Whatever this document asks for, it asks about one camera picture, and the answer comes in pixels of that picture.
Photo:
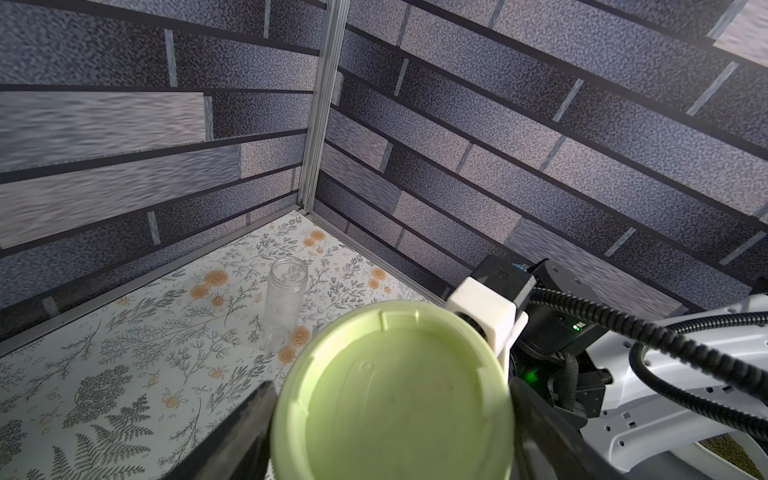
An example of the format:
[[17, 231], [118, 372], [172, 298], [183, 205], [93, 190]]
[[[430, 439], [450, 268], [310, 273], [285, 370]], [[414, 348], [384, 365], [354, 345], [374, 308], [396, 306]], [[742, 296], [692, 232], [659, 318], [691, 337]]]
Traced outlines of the glass jar with green lid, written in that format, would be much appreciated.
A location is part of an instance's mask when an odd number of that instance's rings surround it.
[[278, 479], [506, 479], [514, 412], [492, 349], [465, 320], [385, 301], [325, 326], [284, 379]]

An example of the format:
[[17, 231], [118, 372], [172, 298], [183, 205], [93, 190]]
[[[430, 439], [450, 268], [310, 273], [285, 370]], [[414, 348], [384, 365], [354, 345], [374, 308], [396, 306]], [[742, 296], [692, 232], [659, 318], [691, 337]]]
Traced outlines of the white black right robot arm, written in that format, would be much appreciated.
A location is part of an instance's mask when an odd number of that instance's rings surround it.
[[658, 324], [598, 303], [555, 262], [530, 272], [515, 375], [614, 468], [719, 431], [766, 440], [767, 350], [756, 343], [765, 312]]

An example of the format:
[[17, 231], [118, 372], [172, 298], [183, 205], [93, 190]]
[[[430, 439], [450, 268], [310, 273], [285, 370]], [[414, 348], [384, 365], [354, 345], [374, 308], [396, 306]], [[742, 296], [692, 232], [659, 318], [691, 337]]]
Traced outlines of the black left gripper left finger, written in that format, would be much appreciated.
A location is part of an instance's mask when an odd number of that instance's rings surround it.
[[181, 480], [264, 479], [277, 399], [274, 383], [263, 382], [165, 477]]

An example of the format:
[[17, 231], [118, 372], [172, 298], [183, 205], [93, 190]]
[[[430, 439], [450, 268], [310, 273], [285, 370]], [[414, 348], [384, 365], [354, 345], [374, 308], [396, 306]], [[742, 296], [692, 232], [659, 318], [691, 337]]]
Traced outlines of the tall clear plastic jar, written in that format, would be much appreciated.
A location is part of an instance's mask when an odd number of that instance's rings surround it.
[[308, 266], [296, 257], [276, 260], [268, 275], [262, 339], [265, 350], [277, 353], [290, 343], [303, 306]]

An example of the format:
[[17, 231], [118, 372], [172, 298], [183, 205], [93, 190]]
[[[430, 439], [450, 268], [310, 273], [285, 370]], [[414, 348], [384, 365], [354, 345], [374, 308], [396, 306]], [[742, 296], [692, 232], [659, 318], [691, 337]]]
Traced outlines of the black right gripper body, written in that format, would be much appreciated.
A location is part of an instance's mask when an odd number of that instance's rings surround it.
[[575, 429], [603, 414], [603, 401], [612, 375], [598, 369], [586, 352], [541, 356], [514, 347], [510, 377], [524, 381]]

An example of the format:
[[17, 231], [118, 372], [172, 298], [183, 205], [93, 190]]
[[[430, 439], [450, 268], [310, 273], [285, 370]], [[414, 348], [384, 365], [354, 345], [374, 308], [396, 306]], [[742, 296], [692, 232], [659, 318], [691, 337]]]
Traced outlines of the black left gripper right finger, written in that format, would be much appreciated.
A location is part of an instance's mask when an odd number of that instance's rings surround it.
[[514, 411], [513, 479], [620, 479], [583, 437], [519, 378], [509, 381]]

